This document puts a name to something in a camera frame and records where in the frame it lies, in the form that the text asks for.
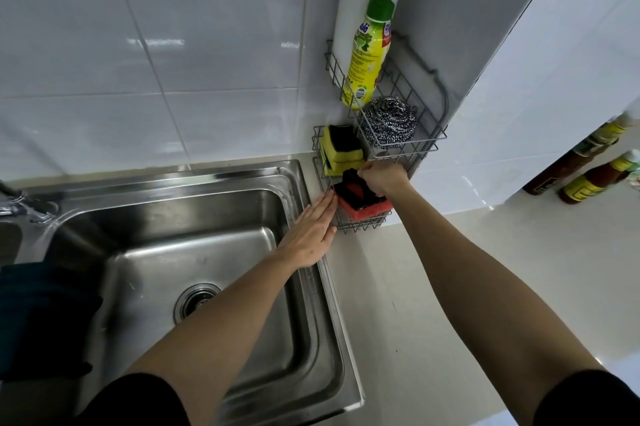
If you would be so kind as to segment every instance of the faucet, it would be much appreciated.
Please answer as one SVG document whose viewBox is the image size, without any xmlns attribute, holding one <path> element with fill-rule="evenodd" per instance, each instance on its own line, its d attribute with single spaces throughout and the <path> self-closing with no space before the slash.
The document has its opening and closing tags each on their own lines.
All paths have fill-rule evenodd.
<svg viewBox="0 0 640 426">
<path fill-rule="evenodd" d="M 0 205 L 0 217 L 28 215 L 33 224 L 48 224 L 60 211 L 58 204 L 29 198 L 22 190 L 16 190 L 0 180 L 0 194 L 8 199 L 8 205 Z"/>
</svg>

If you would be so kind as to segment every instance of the stainless steel sink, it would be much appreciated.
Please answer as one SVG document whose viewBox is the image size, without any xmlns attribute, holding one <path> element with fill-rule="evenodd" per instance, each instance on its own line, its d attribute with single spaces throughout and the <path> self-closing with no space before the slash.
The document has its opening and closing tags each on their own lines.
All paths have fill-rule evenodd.
<svg viewBox="0 0 640 426">
<path fill-rule="evenodd" d="M 297 161 L 30 193 L 59 203 L 60 217 L 45 228 L 0 223 L 0 242 L 8 243 L 0 263 L 75 269 L 104 303 L 86 344 L 92 372 L 80 381 L 3 384 L 3 424 L 57 423 L 82 410 L 176 323 L 275 248 L 308 203 Z M 215 424 L 306 424 L 363 401 L 322 260 L 296 272 L 276 299 Z"/>
</svg>

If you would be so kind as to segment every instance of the person's left hand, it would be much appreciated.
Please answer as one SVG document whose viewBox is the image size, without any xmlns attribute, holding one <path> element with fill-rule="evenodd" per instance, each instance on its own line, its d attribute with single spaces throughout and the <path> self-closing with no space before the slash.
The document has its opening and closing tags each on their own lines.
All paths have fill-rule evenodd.
<svg viewBox="0 0 640 426">
<path fill-rule="evenodd" d="M 338 197 L 333 190 L 318 196 L 316 202 L 300 214 L 273 251 L 274 255 L 289 261 L 296 269 L 316 264 L 329 250 L 335 236 L 336 228 L 330 225 L 337 206 Z"/>
</svg>

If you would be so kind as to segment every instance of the hand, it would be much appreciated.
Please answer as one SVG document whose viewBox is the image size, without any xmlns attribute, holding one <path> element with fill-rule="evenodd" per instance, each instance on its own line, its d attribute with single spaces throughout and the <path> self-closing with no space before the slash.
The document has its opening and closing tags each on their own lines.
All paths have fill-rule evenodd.
<svg viewBox="0 0 640 426">
<path fill-rule="evenodd" d="M 390 159 L 367 161 L 358 170 L 358 176 L 363 178 L 371 191 L 378 196 L 389 196 L 388 194 L 394 190 L 411 185 L 403 166 L 393 163 Z"/>
<path fill-rule="evenodd" d="M 335 236 L 336 228 L 330 226 L 337 206 L 338 198 L 333 190 L 318 196 L 313 205 L 307 205 L 273 253 L 296 269 L 316 264 L 329 250 Z"/>
</svg>

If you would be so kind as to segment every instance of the sink drain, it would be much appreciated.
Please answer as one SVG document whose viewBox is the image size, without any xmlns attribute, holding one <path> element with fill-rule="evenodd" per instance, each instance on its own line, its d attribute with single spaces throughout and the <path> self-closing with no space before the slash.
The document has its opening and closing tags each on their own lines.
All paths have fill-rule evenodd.
<svg viewBox="0 0 640 426">
<path fill-rule="evenodd" d="M 211 283 L 199 283 L 189 286 L 182 292 L 173 307 L 173 321 L 177 325 L 220 292 L 220 288 Z"/>
</svg>

